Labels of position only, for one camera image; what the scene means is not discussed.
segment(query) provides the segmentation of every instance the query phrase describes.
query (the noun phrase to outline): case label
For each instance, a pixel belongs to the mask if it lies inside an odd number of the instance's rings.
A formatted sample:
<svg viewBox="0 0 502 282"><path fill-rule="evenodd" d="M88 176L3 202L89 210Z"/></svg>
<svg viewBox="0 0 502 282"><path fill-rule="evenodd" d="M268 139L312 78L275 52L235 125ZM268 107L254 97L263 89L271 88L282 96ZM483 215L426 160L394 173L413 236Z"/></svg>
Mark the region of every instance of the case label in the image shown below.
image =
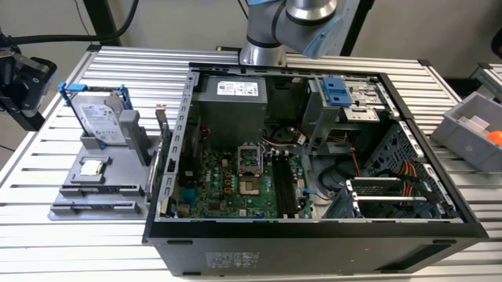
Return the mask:
<svg viewBox="0 0 502 282"><path fill-rule="evenodd" d="M259 252L206 253L207 266L210 268L251 268L256 267Z"/></svg>
<svg viewBox="0 0 502 282"><path fill-rule="evenodd" d="M218 95L258 96L258 82L218 82Z"/></svg>

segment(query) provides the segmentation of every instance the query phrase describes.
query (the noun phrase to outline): green circuit board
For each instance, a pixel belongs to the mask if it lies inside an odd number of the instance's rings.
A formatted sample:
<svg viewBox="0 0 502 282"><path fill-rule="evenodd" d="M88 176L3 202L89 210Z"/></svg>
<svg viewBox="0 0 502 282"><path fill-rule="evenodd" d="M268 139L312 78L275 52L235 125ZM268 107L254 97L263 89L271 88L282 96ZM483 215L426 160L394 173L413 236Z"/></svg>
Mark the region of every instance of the green circuit board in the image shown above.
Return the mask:
<svg viewBox="0 0 502 282"><path fill-rule="evenodd" d="M190 211L187 209L178 211L180 217L278 218L271 156L264 155L263 157L263 173L259 177L239 176L236 160L236 152L206 150L200 170L200 185L195 191L195 204L190 207ZM290 157L288 163L296 178L306 183L300 158L298 156ZM299 205L296 180L291 179L291 182L291 194L296 200L296 205ZM247 189L248 186L254 186L252 192ZM311 218L308 197L304 200L306 206L298 210L298 218Z"/></svg>

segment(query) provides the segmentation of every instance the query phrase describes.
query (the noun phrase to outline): aluminum table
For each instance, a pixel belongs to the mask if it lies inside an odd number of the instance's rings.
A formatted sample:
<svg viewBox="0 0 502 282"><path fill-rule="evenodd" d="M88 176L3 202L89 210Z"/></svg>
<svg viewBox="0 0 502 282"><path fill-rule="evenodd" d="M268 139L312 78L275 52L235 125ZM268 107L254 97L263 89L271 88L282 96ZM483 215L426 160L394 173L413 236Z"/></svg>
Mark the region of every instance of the aluminum table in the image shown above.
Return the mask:
<svg viewBox="0 0 502 282"><path fill-rule="evenodd" d="M158 135L154 107L178 114L188 62L238 63L236 52L103 47L84 54L68 83L127 85L140 125ZM442 114L459 101L423 61L288 55L288 66L387 73L430 135ZM152 247L142 246L144 221L49 221L47 213L80 149L81 129L59 97L47 122L28 133L0 172L0 281L180 281ZM202 277L204 281L502 281L502 176L482 174L438 144L434 150L490 235L479 243L414 274L367 276Z"/></svg>

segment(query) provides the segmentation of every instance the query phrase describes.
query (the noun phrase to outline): gray plastic bin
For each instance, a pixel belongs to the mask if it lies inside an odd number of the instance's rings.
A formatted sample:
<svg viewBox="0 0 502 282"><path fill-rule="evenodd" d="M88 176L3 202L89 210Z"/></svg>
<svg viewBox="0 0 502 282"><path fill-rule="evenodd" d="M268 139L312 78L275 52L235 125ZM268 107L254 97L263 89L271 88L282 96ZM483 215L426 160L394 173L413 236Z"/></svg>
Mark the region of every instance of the gray plastic bin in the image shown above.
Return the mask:
<svg viewBox="0 0 502 282"><path fill-rule="evenodd" d="M502 148L486 138L487 132L502 130L502 106L474 92L443 117L431 138L481 171L502 172ZM477 117L489 123L481 133L475 130L477 125L469 127L462 122L466 118L477 120Z"/></svg>

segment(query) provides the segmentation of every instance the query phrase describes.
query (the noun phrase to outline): chip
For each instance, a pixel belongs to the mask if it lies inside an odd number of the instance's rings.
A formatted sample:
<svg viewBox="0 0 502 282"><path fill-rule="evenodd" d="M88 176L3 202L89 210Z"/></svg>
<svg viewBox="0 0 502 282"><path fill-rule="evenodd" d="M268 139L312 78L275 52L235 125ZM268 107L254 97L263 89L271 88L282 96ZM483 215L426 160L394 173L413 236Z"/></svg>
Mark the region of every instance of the chip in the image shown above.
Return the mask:
<svg viewBox="0 0 502 282"><path fill-rule="evenodd" d="M256 177L239 179L239 193L242 195L259 195L259 180Z"/></svg>
<svg viewBox="0 0 502 282"><path fill-rule="evenodd" d="M220 204L219 203L210 203L210 210L211 211L219 211Z"/></svg>

